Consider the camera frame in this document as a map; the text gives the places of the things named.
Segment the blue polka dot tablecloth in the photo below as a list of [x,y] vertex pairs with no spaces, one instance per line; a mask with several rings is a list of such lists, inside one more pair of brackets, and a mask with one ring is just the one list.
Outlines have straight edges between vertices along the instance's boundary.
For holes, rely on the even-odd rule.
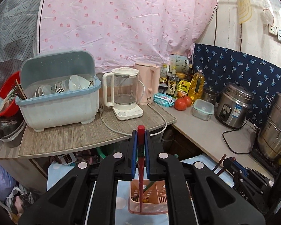
[[[199,155],[190,159],[183,160],[182,162],[193,164],[196,161],[203,162],[211,170],[215,167],[216,162],[213,161],[207,155]],[[47,190],[49,190],[54,184],[56,184],[64,175],[66,175],[73,167],[66,166],[58,163],[52,163],[48,169],[48,182]],[[138,178],[138,170],[136,169],[135,178]],[[144,179],[147,178],[146,171],[144,171]],[[227,173],[224,172],[220,175],[220,178],[224,180],[230,187],[233,186],[233,179]],[[160,215],[137,215],[131,214],[128,211],[128,199],[129,199],[129,181],[119,181],[117,188],[117,202],[116,202],[116,225],[168,225],[168,214]]]

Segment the wire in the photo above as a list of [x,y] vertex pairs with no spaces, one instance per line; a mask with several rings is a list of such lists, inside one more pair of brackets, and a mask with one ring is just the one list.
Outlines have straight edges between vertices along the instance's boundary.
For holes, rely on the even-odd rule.
[[246,124],[247,124],[247,122],[249,121],[249,120],[251,120],[252,121],[252,119],[247,119],[247,121],[243,124],[243,126],[241,126],[240,128],[237,128],[237,129],[233,129],[233,130],[230,130],[230,131],[225,131],[225,132],[223,132],[222,133],[222,137],[223,137],[223,139],[224,139],[224,141],[225,141],[225,143],[226,143],[226,145],[227,145],[227,147],[229,148],[229,150],[231,151],[231,152],[233,152],[234,154],[237,154],[237,155],[248,155],[248,154],[250,154],[251,152],[252,152],[252,149],[249,151],[249,152],[247,152],[247,153],[239,153],[239,152],[235,152],[234,150],[232,150],[231,149],[231,147],[229,146],[229,144],[228,144],[228,142],[227,142],[227,140],[226,140],[226,138],[225,138],[225,136],[224,136],[224,134],[226,134],[226,133],[230,133],[230,132],[233,132],[233,131],[238,131],[238,130],[241,130]]
[[165,129],[167,128],[167,121],[165,120],[165,118],[163,117],[163,115],[161,115],[158,111],[156,111],[153,107],[151,107],[150,105],[148,105],[150,108],[152,108],[155,112],[157,112],[159,114],[159,116],[161,116],[161,118],[164,120],[165,122],[165,126],[164,128],[159,131],[158,133],[155,133],[155,134],[150,134],[150,136],[155,136],[155,135],[158,135],[158,134],[161,134],[163,131],[165,131]]
[[217,10],[215,11],[215,30],[214,30],[214,43],[213,43],[213,46],[215,46],[216,32],[217,32]]
[[[165,126],[164,126],[164,128],[161,130],[161,131],[159,131],[158,133],[154,133],[154,134],[150,134],[150,136],[155,136],[155,135],[158,135],[158,134],[161,134],[163,131],[165,131],[165,129],[167,128],[167,121],[165,120],[165,118],[158,112],[158,111],[156,111],[153,107],[151,107],[150,105],[148,105],[150,108],[152,108],[156,113],[158,113],[159,114],[159,116],[161,116],[161,118],[164,120],[164,122],[165,122]],[[110,129],[111,131],[113,131],[113,132],[115,132],[115,133],[118,133],[118,134],[123,134],[123,135],[127,135],[127,136],[132,136],[132,134],[128,134],[128,133],[124,133],[124,132],[121,132],[121,131],[117,131],[117,130],[114,130],[114,129],[112,129],[110,126],[108,126],[107,125],[107,123],[103,120],[103,118],[102,118],[102,112],[103,112],[104,110],[103,110],[103,107],[102,108],[99,108],[99,113],[100,113],[100,118],[101,118],[101,120],[102,120],[102,122],[104,123],[104,125],[108,128],[108,129]]]
[[138,99],[138,101],[140,101],[140,100],[143,98],[144,94],[145,94],[146,87],[145,87],[145,85],[142,83],[142,81],[140,81],[140,80],[138,80],[138,81],[139,81],[139,82],[142,84],[142,86],[143,86],[143,94],[141,95],[140,99]]
[[215,9],[217,8],[217,5],[218,5],[218,0],[217,0],[217,3],[216,3],[216,6],[215,6],[215,7],[214,7],[214,9],[213,9],[211,19],[209,20],[209,22],[208,22],[207,24],[209,24],[209,23],[210,23],[210,21],[212,20],[213,15],[214,15],[214,11],[215,11]]
[[114,129],[110,128],[110,126],[108,126],[107,123],[106,123],[106,122],[103,120],[103,118],[102,118],[102,112],[103,112],[103,111],[104,111],[104,110],[103,110],[103,107],[102,107],[102,108],[99,108],[100,118],[101,118],[102,122],[104,123],[104,125],[105,125],[108,129],[110,129],[111,131],[113,131],[113,132],[115,132],[115,133],[118,133],[118,134],[123,134],[123,135],[127,135],[127,136],[132,136],[132,134],[123,133],[123,132],[120,132],[120,131],[117,131],[117,130],[114,130]]

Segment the gas stove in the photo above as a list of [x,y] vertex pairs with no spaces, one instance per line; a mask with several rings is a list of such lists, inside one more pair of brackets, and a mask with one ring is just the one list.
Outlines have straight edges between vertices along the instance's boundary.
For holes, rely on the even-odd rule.
[[250,155],[256,161],[258,161],[266,170],[268,170],[269,173],[272,174],[273,177],[275,178],[278,175],[279,166],[277,164],[275,164],[274,162],[271,162],[268,159],[266,159],[265,156],[261,153],[261,151],[258,147],[258,142],[257,142],[257,137],[258,137],[259,131],[260,131],[260,129],[257,129],[256,137],[254,140],[254,145],[253,145]]

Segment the blue dish rack lid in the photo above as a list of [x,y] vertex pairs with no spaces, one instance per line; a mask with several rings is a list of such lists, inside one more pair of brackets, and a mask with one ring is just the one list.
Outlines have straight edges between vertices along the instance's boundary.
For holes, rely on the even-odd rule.
[[29,58],[20,69],[21,86],[25,90],[35,82],[73,74],[95,75],[95,59],[89,52],[55,52]]

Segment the red colander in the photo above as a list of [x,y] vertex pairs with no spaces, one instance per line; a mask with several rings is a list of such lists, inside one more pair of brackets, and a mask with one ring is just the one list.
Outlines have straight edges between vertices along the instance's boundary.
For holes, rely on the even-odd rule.
[[[20,83],[20,71],[15,72],[13,75],[11,75],[3,84],[3,86],[0,89],[0,97],[4,99],[8,93],[11,91],[13,86],[15,85],[15,80],[17,80]],[[12,100],[10,105],[3,111],[0,112],[0,117],[11,117],[15,115],[19,110],[19,106],[16,105],[15,99]]]

